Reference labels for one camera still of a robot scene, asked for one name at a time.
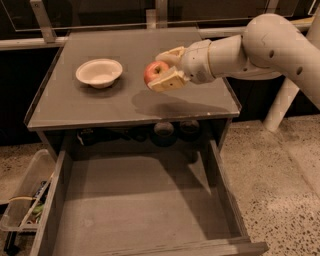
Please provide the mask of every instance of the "apple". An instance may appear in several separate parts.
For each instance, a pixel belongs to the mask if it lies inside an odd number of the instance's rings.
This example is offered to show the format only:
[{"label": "apple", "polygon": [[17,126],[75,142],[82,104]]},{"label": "apple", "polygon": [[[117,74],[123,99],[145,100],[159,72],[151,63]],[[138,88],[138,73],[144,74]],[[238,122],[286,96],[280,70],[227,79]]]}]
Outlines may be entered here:
[{"label": "apple", "polygon": [[158,78],[163,72],[169,69],[169,65],[164,61],[157,60],[151,62],[146,68],[144,69],[143,79],[146,85],[148,85],[151,81]]}]

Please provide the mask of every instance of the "black wall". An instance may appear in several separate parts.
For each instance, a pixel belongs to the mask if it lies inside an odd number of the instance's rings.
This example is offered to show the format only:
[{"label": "black wall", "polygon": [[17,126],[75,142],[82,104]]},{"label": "black wall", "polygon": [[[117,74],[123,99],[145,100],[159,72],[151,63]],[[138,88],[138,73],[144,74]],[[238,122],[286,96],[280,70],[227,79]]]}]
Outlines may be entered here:
[{"label": "black wall", "polygon": [[[307,12],[304,5],[299,10],[302,16]],[[31,37],[41,34],[16,33],[0,4],[0,40]],[[0,145],[39,141],[23,120],[57,51],[57,48],[0,51]],[[234,121],[264,119],[283,80],[284,77],[267,81],[228,79],[243,106],[240,117]],[[299,92],[286,116],[319,113]]]}]

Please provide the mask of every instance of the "ceramic bowl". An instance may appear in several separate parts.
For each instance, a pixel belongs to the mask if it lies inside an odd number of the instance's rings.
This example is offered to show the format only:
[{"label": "ceramic bowl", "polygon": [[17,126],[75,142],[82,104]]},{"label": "ceramic bowl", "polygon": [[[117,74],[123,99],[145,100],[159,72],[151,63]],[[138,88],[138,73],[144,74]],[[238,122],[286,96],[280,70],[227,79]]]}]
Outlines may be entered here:
[{"label": "ceramic bowl", "polygon": [[76,71],[77,79],[94,88],[111,86],[122,74],[121,64],[110,59],[96,59],[82,64]]}]

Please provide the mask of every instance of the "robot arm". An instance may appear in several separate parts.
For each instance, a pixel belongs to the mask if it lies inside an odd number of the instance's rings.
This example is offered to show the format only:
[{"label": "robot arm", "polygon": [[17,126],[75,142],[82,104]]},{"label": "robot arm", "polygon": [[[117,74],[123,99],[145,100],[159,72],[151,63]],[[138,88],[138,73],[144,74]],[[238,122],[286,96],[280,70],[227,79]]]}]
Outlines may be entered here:
[{"label": "robot arm", "polygon": [[207,83],[218,77],[245,80],[290,78],[320,109],[320,50],[285,18],[263,14],[254,18],[243,35],[210,41],[159,54],[171,69],[149,87],[165,91],[188,81]]}]

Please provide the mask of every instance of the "speckled floor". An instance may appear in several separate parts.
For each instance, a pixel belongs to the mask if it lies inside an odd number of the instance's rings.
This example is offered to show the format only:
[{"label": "speckled floor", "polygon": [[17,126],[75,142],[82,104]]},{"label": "speckled floor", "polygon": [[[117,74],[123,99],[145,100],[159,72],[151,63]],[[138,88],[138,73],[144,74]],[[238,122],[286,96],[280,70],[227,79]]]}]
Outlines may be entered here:
[{"label": "speckled floor", "polygon": [[[264,255],[320,255],[320,115],[285,119],[276,133],[260,121],[233,123],[221,152],[253,242]],[[0,202],[19,184],[42,144],[0,147]],[[5,233],[0,232],[0,249]],[[19,236],[18,255],[32,237]]]}]

